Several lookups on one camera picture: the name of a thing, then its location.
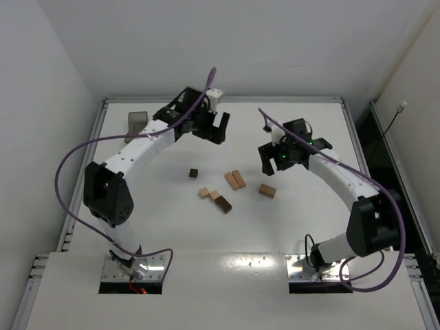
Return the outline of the light wood long block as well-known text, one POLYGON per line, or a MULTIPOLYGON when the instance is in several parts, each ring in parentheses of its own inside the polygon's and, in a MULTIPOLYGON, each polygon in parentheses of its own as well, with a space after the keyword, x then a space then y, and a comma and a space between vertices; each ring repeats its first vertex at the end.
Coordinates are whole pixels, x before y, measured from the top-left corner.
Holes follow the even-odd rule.
POLYGON ((225 179, 229 183, 233 191, 240 189, 240 185, 238 184, 232 173, 226 173, 225 179))
POLYGON ((246 187, 246 183, 238 170, 232 171, 232 176, 235 178, 240 188, 246 187))

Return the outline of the dark wood arch block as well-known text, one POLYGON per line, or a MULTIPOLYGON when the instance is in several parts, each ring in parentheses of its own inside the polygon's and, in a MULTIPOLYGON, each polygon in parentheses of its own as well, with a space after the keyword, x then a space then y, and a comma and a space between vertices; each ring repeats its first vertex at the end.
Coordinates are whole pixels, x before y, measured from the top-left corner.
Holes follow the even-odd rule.
POLYGON ((225 214, 228 214, 232 209, 232 205, 226 200, 224 196, 218 196, 214 202, 222 209, 225 214))

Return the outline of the tan wood cube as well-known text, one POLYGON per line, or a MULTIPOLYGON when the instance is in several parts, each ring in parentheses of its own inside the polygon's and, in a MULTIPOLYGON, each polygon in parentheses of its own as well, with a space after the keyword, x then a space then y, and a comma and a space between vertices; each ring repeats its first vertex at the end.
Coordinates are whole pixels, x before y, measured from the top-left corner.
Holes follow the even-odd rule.
POLYGON ((217 198, 219 198, 221 195, 217 190, 210 191, 210 198, 211 200, 215 201, 217 198))

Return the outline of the pale wood cube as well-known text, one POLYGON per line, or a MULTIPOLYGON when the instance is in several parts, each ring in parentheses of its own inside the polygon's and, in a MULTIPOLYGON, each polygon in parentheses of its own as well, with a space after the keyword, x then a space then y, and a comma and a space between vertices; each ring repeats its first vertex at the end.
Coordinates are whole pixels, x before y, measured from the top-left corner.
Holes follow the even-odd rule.
POLYGON ((199 190, 199 196, 201 199, 208 198, 210 196, 210 192, 206 187, 203 187, 199 190))

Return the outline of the smoky transparent plastic box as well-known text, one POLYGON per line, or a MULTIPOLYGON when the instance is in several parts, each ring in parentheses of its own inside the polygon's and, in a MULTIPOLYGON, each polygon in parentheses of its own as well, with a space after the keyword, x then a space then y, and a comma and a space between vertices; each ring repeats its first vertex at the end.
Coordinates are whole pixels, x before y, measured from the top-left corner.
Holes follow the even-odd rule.
POLYGON ((133 135, 138 135, 148 124, 148 121, 149 116, 147 111, 130 112, 127 118, 128 131, 124 143, 128 144, 133 139, 133 135))

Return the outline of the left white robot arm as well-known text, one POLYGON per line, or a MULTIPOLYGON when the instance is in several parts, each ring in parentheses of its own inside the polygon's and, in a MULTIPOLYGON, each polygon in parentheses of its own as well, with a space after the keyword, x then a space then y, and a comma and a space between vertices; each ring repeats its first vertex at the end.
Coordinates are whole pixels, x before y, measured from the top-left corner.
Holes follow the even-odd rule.
POLYGON ((142 253, 129 224, 134 209, 130 189, 135 178, 155 156, 186 133, 214 144, 223 143, 229 113, 222 115, 219 126, 214 125, 217 105, 223 96, 219 89, 210 88, 202 93, 185 88, 152 116, 139 137, 103 163, 87 165, 83 203, 114 243, 110 255, 122 268, 134 270, 142 253))

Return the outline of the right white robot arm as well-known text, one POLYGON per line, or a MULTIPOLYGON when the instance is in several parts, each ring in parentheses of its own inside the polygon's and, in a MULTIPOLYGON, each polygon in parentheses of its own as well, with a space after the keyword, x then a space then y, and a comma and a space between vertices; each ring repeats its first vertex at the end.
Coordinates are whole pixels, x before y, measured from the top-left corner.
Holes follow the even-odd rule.
POLYGON ((397 218, 399 195, 381 192, 361 176, 343 167, 332 145, 323 137, 314 139, 304 119, 278 127, 266 122, 271 140, 258 148, 262 171, 271 176, 294 165, 302 165, 321 178, 341 198, 350 212, 345 232, 315 243, 309 265, 316 271, 336 261, 365 257, 400 242, 397 218))

